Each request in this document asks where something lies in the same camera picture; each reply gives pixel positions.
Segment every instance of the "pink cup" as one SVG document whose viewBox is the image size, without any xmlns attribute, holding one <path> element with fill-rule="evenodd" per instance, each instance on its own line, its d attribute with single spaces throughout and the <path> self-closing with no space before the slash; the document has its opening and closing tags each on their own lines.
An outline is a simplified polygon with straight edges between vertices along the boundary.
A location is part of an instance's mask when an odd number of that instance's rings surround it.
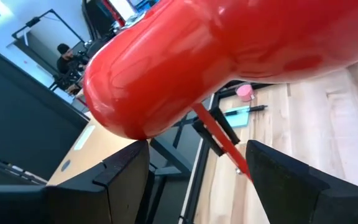
<svg viewBox="0 0 358 224">
<path fill-rule="evenodd" d="M 236 89 L 237 96 L 240 97 L 241 101 L 248 102 L 255 98 L 254 91 L 250 84 L 242 85 Z"/>
</svg>

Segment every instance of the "white wall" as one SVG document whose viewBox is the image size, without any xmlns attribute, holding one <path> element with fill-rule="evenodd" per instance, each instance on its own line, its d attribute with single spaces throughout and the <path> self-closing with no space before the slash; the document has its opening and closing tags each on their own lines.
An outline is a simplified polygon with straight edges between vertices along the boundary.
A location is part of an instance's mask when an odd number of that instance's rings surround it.
<svg viewBox="0 0 358 224">
<path fill-rule="evenodd" d="M 86 22 L 82 15 L 82 0 L 2 0 L 4 4 L 23 24 L 35 16 L 47 12 L 55 12 L 85 41 L 90 39 Z M 31 33 L 50 50 L 60 55 L 57 45 L 61 43 L 74 47 L 80 40 L 65 26 L 49 13 L 41 21 L 31 27 Z"/>
<path fill-rule="evenodd" d="M 15 41 L 12 34 L 23 26 L 24 23 L 18 20 L 12 11 L 0 1 L 0 54 L 33 76 L 40 83 L 50 86 L 54 81 L 51 74 L 42 70 L 35 61 L 12 44 Z M 73 98 L 68 96 L 64 91 L 58 90 L 57 94 L 70 103 L 73 101 Z"/>
</svg>

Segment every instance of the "desk surface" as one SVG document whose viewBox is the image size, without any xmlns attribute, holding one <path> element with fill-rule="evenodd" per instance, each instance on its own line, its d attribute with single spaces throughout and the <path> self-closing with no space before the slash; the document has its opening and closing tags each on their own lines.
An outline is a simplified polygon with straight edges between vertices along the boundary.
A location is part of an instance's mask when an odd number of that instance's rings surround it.
<svg viewBox="0 0 358 224">
<path fill-rule="evenodd" d="M 60 184 L 86 170 L 95 166 L 103 159 L 113 155 L 117 151 L 123 149 L 134 140 L 122 138 L 114 135 L 99 124 L 91 113 L 85 113 L 91 120 L 85 127 L 84 131 L 78 137 L 73 147 L 68 151 L 55 173 L 48 181 L 48 185 Z M 79 150 L 75 150 L 75 146 L 79 145 L 82 136 L 86 136 L 87 130 L 92 130 L 88 138 L 83 138 L 85 143 Z M 62 171 L 63 165 L 70 160 L 70 164 Z"/>
<path fill-rule="evenodd" d="M 358 185 L 358 64 L 307 82 L 274 85 L 256 91 L 248 127 L 234 129 L 245 154 L 248 139 L 288 154 L 333 176 Z M 220 108 L 244 106 L 236 96 Z M 195 224 L 269 223 L 254 186 L 237 175 L 227 156 L 209 153 Z"/>
</svg>

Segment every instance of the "person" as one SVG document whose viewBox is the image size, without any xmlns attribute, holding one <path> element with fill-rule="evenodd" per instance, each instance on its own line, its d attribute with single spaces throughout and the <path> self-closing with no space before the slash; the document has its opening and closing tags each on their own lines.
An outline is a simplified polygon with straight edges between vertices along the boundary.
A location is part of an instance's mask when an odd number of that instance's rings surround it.
<svg viewBox="0 0 358 224">
<path fill-rule="evenodd" d="M 85 65 L 88 63 L 85 59 L 75 56 L 73 50 L 67 44 L 59 44 L 57 46 L 57 50 L 61 56 L 57 60 L 56 67 L 62 74 L 66 74 L 70 71 L 70 64 L 74 63 L 74 61 L 78 62 L 80 70 L 83 70 Z"/>
</svg>

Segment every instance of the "wooden desk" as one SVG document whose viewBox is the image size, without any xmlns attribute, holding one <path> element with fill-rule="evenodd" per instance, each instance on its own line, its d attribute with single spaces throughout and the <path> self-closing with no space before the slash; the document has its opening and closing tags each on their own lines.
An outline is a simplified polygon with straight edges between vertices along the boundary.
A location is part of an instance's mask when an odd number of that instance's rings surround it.
<svg viewBox="0 0 358 224">
<path fill-rule="evenodd" d="M 358 64 L 323 78 L 263 88 L 255 95 L 252 106 L 268 108 L 252 113 L 248 127 L 235 129 L 243 155 L 247 140 L 256 139 L 358 185 Z M 244 105 L 236 96 L 220 101 L 223 111 Z M 213 151 L 198 198 L 195 224 L 269 223 L 252 183 L 236 174 L 227 156 L 218 158 Z"/>
<path fill-rule="evenodd" d="M 57 167 L 55 173 L 48 181 L 48 185 L 58 185 L 101 162 L 103 159 L 113 155 L 117 151 L 123 149 L 134 140 L 122 138 L 114 135 L 99 124 L 90 112 L 85 113 L 91 119 L 84 131 L 78 137 L 76 143 L 68 151 L 64 160 Z M 75 150 L 75 146 L 79 139 L 84 136 L 88 128 L 93 128 L 93 131 L 85 141 L 80 150 Z M 70 160 L 68 167 L 62 171 L 64 163 Z"/>
</svg>

